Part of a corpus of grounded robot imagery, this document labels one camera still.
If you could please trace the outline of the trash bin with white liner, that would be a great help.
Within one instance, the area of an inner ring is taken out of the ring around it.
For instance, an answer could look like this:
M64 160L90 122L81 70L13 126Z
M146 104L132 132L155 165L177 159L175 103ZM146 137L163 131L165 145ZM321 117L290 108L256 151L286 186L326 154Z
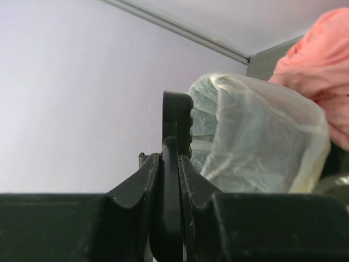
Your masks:
M191 162L224 192L310 193L330 151L324 111L296 91L206 74L188 90Z

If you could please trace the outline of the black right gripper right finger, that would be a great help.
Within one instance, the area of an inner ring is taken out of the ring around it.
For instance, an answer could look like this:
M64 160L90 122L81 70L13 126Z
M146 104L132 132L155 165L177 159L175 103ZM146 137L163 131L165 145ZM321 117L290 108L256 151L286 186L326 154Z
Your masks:
M348 261L348 212L316 194L224 193L178 160L187 261Z

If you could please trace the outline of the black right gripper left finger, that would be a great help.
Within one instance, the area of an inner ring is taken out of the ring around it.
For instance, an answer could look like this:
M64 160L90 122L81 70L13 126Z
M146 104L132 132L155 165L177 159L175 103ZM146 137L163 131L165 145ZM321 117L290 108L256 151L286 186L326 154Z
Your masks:
M160 156L105 194L2 194L1 261L152 261Z

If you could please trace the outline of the black litter scoop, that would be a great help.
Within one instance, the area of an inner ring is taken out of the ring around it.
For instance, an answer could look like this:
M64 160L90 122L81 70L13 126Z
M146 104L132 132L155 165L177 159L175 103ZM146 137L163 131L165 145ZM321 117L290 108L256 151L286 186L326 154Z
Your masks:
M172 91L163 94L162 151L155 188L150 230L150 248L156 261L183 260L183 233L179 156L191 157L189 95Z

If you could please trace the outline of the pink cloth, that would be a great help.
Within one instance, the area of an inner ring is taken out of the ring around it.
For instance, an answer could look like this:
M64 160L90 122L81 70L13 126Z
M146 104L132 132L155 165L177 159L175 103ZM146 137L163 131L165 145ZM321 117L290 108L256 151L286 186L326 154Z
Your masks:
M326 114L333 143L348 150L348 8L331 10L281 57L270 82L288 87Z

